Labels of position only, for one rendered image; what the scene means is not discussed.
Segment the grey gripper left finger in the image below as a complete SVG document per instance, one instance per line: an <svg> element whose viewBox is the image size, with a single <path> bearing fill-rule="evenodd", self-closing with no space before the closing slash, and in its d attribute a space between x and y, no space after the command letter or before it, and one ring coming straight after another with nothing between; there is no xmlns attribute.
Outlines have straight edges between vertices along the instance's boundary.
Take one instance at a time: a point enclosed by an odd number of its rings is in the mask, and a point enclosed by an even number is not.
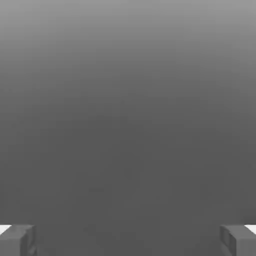
<svg viewBox="0 0 256 256"><path fill-rule="evenodd" d="M0 224L0 256L38 256L36 226Z"/></svg>

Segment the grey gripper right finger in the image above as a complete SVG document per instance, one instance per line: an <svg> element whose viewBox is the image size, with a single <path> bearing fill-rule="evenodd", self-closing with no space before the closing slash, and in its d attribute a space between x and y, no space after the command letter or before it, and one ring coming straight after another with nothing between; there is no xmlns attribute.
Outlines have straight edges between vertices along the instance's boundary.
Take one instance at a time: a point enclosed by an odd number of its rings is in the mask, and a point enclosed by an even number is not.
<svg viewBox="0 0 256 256"><path fill-rule="evenodd" d="M221 225L222 256L256 256L256 224Z"/></svg>

